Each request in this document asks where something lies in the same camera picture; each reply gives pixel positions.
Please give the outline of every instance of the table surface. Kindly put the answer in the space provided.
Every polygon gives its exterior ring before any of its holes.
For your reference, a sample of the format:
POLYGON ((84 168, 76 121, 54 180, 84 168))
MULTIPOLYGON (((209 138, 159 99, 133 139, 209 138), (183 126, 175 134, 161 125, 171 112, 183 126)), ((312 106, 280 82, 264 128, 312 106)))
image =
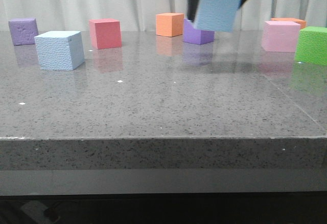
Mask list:
POLYGON ((327 190, 327 66, 261 37, 82 32, 85 63, 44 71, 0 32, 0 195, 327 190))

